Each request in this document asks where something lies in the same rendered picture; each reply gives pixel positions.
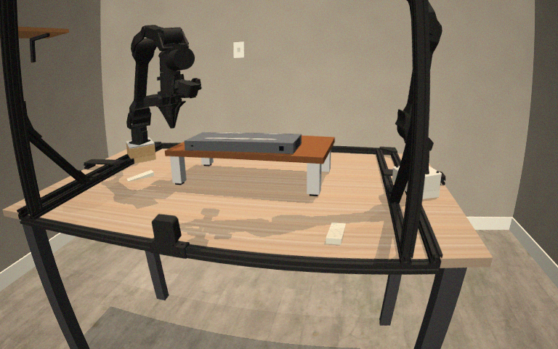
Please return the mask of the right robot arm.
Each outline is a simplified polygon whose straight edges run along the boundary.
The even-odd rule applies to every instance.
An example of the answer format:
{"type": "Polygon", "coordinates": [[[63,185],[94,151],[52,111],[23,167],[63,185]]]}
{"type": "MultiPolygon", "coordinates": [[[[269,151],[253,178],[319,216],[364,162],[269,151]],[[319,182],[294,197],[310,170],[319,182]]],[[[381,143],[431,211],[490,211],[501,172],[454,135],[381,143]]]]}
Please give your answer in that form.
{"type": "MultiPolygon", "coordinates": [[[[440,25],[439,21],[437,21],[437,17],[435,11],[433,10],[431,4],[429,3],[429,35],[430,35],[430,68],[432,64],[432,55],[435,51],[437,45],[439,44],[440,37],[442,34],[442,26],[440,25]]],[[[405,106],[404,110],[398,109],[397,112],[397,121],[395,122],[397,127],[397,131],[399,135],[404,139],[405,143],[408,136],[409,126],[411,124],[411,111],[412,111],[412,99],[413,99],[413,72],[411,76],[411,85],[408,94],[408,102],[405,106]]],[[[428,137],[428,148],[427,148],[427,158],[426,158],[426,175],[429,174],[429,151],[432,150],[434,143],[428,137]]]]}

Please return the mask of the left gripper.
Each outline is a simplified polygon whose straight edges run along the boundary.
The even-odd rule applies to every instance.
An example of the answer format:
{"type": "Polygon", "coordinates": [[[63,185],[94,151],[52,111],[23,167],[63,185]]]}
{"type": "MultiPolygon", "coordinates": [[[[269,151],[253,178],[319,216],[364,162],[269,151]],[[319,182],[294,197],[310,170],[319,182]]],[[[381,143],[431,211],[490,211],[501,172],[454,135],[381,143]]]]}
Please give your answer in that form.
{"type": "Polygon", "coordinates": [[[157,77],[157,81],[161,83],[161,91],[153,96],[148,95],[144,99],[144,107],[158,107],[171,129],[175,128],[179,109],[186,102],[182,101],[181,98],[188,98],[180,93],[176,93],[176,96],[170,95],[172,79],[175,78],[174,76],[180,79],[181,75],[183,74],[180,74],[180,71],[160,73],[160,76],[157,77]],[[162,93],[164,93],[164,95],[161,95],[162,93]],[[167,104],[170,106],[167,106],[167,104]]]}

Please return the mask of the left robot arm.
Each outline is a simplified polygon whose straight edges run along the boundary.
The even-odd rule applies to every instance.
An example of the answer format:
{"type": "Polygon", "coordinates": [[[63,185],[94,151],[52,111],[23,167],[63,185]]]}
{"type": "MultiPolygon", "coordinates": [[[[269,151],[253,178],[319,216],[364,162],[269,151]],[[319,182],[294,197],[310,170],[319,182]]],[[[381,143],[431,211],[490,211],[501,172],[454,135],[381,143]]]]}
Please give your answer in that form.
{"type": "MultiPolygon", "coordinates": [[[[134,101],[129,107],[126,124],[132,132],[133,142],[129,143],[134,145],[150,142],[147,138],[147,126],[150,125],[151,113],[150,108],[144,107],[143,102],[147,92],[148,63],[153,58],[156,47],[161,51],[159,53],[160,73],[186,70],[195,61],[195,55],[189,49],[189,42],[180,27],[159,28],[162,27],[142,26],[131,44],[132,56],[136,62],[134,101]],[[146,38],[144,39],[144,37],[146,38]]],[[[184,79],[184,75],[181,75],[180,79],[177,79],[177,76],[174,77],[171,81],[170,95],[177,92],[185,97],[197,96],[198,90],[202,88],[200,79],[194,78],[187,81],[184,79]]]]}

